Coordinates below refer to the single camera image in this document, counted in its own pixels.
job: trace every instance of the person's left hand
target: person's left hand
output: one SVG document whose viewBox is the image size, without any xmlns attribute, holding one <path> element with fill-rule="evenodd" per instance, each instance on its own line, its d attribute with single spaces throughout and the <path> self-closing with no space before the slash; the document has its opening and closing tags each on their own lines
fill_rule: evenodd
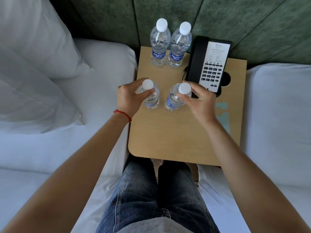
<svg viewBox="0 0 311 233">
<path fill-rule="evenodd" d="M 132 83 L 118 87 L 118 110 L 127 113 L 131 118 L 137 113 L 142 102 L 156 91 L 153 88 L 140 94 L 135 93 L 145 79 L 147 78 L 141 78 Z"/>
</svg>

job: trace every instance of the bottle cap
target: bottle cap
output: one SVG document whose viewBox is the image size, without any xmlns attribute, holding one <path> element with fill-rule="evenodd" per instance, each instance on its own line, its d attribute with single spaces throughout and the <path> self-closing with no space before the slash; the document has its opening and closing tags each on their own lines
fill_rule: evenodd
<svg viewBox="0 0 311 233">
<path fill-rule="evenodd" d="M 149 90 L 153 88 L 153 81 L 150 79 L 145 79 L 142 82 L 142 88 L 144 88 L 145 90 Z"/>
<path fill-rule="evenodd" d="M 188 94 L 189 92 L 191 92 L 191 86 L 189 83 L 182 83 L 181 85 L 179 85 L 178 91 L 181 94 Z"/>
<path fill-rule="evenodd" d="M 159 32 L 165 32 L 167 30 L 167 21 L 166 19 L 158 19 L 156 22 L 156 28 Z"/>
<path fill-rule="evenodd" d="M 189 22 L 182 22 L 179 31 L 182 35 L 188 35 L 191 31 L 191 24 Z"/>
</svg>

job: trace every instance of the red bracelet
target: red bracelet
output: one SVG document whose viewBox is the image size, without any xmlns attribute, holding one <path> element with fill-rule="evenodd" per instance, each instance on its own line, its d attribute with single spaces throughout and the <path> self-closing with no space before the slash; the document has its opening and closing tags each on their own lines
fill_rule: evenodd
<svg viewBox="0 0 311 233">
<path fill-rule="evenodd" d="M 115 110 L 115 111 L 114 111 L 114 114 L 115 114 L 115 113 L 122 113 L 122 114 L 124 114 L 124 115 L 128 118 L 128 122 L 129 122 L 129 123 L 132 121 L 132 118 L 131 118 L 127 113 L 125 113 L 125 112 L 123 112 L 123 111 Z"/>
</svg>

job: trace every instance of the forearm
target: forearm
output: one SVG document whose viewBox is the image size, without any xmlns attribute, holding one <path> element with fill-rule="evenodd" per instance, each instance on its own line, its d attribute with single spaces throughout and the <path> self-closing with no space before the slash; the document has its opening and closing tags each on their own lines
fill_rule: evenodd
<svg viewBox="0 0 311 233">
<path fill-rule="evenodd" d="M 114 114 L 45 181 L 3 233 L 69 233 L 84 209 L 109 154 L 127 123 L 126 116 Z"/>
<path fill-rule="evenodd" d="M 241 151 L 218 121 L 205 129 L 251 232 L 310 232 L 282 192 Z"/>
</svg>

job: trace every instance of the plastic bottle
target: plastic bottle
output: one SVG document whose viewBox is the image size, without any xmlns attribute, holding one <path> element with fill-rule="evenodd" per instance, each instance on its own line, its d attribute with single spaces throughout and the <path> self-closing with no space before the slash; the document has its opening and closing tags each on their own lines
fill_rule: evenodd
<svg viewBox="0 0 311 233">
<path fill-rule="evenodd" d="M 151 63 L 155 66 L 163 66 L 166 62 L 166 50 L 171 40 L 171 32 L 165 19 L 158 19 L 156 26 L 150 33 L 152 47 Z"/>
<path fill-rule="evenodd" d="M 171 38 L 171 50 L 167 57 L 167 63 L 172 67 L 181 65 L 185 52 L 191 45 L 192 35 L 191 24 L 188 22 L 181 23 L 180 27 L 175 30 Z"/>
<path fill-rule="evenodd" d="M 165 108 L 169 111 L 178 109 L 179 106 L 184 105 L 184 102 L 177 97 L 177 93 L 185 94 L 191 97 L 191 86 L 189 83 L 177 83 L 169 91 L 169 96 L 165 101 Z"/>
<path fill-rule="evenodd" d="M 148 109 L 155 109 L 159 104 L 159 96 L 160 96 L 160 90 L 157 84 L 154 81 L 151 81 L 150 79 L 146 79 L 142 82 L 142 85 L 139 87 L 139 92 L 142 93 L 149 89 L 155 89 L 155 92 L 151 94 L 147 99 L 145 99 L 145 105 Z"/>
</svg>

